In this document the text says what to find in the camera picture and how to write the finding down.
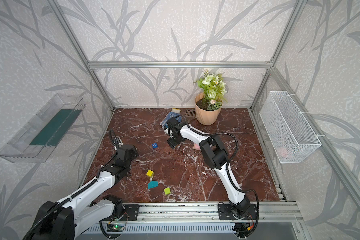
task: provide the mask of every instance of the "flower pot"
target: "flower pot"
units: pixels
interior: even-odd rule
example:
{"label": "flower pot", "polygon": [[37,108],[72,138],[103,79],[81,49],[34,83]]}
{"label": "flower pot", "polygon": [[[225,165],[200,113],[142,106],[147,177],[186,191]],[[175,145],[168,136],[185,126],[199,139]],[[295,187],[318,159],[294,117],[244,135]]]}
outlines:
{"label": "flower pot", "polygon": [[221,111],[221,107],[215,111],[206,111],[201,108],[199,108],[196,103],[200,99],[204,98],[204,93],[200,93],[195,98],[195,111],[196,111],[196,117],[197,120],[203,124],[203,125],[211,125],[214,122],[216,122],[217,116],[219,115]]}

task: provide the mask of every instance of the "soil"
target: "soil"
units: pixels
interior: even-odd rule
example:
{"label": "soil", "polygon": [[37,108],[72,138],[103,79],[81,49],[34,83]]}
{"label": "soil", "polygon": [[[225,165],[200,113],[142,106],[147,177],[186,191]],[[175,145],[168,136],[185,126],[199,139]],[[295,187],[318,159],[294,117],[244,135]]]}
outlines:
{"label": "soil", "polygon": [[204,98],[200,99],[199,101],[197,101],[196,105],[200,108],[203,109],[205,111],[207,111],[207,107],[209,105],[209,101],[204,101]]}

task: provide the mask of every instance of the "patterned wallpaper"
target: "patterned wallpaper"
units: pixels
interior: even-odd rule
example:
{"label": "patterned wallpaper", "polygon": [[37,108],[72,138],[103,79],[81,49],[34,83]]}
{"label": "patterned wallpaper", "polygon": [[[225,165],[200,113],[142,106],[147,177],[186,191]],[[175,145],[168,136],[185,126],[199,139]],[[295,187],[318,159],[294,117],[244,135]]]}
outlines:
{"label": "patterned wallpaper", "polygon": [[75,190],[111,112],[43,1],[0,0],[0,148],[56,93],[87,104],[45,163],[0,158],[0,240],[18,240],[38,207]]}
{"label": "patterned wallpaper", "polygon": [[[250,106],[265,74],[262,68],[209,69],[223,73],[227,102],[223,106]],[[104,68],[97,75],[117,107],[194,106],[201,89],[194,83],[204,69]]]}
{"label": "patterned wallpaper", "polygon": [[269,61],[295,0],[58,0],[90,61]]}
{"label": "patterned wallpaper", "polygon": [[[360,181],[360,1],[307,4],[276,67]],[[277,90],[271,78],[257,116],[267,92]],[[360,212],[321,151],[298,164],[280,164],[266,142],[311,236],[360,239]]]}

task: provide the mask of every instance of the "mesh basket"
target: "mesh basket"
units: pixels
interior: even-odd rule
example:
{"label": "mesh basket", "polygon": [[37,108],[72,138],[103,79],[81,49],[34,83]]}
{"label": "mesh basket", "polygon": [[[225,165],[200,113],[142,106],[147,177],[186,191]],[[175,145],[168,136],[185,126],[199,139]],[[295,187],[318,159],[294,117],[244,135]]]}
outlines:
{"label": "mesh basket", "polygon": [[301,162],[321,146],[286,91],[270,91],[260,117],[281,163]]}

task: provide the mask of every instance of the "brown marble floor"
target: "brown marble floor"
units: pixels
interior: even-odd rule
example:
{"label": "brown marble floor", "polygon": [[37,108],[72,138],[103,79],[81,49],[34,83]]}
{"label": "brown marble floor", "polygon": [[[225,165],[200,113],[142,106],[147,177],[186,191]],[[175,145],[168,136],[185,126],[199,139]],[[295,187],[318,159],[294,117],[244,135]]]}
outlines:
{"label": "brown marble floor", "polygon": [[[124,202],[164,201],[228,201],[227,193],[214,170],[204,163],[200,151],[193,149],[189,140],[175,149],[167,144],[168,136],[159,123],[171,109],[116,109],[109,128],[113,128],[123,143],[134,145],[139,157],[132,162],[131,176],[104,192],[123,199]],[[223,108],[217,121],[201,125],[196,119],[190,124],[203,132],[231,132],[239,140],[239,151],[231,162],[232,170],[240,187],[256,190],[260,201],[278,201],[271,173],[265,161],[259,140],[246,108]],[[222,136],[229,155],[235,148],[230,137]],[[108,134],[103,138],[96,157],[87,174],[86,182],[92,179],[101,164],[106,163],[114,153]],[[154,171],[153,180],[159,186],[148,189],[148,170]],[[170,187],[171,194],[163,189]],[[250,200],[255,200],[252,193]]]}

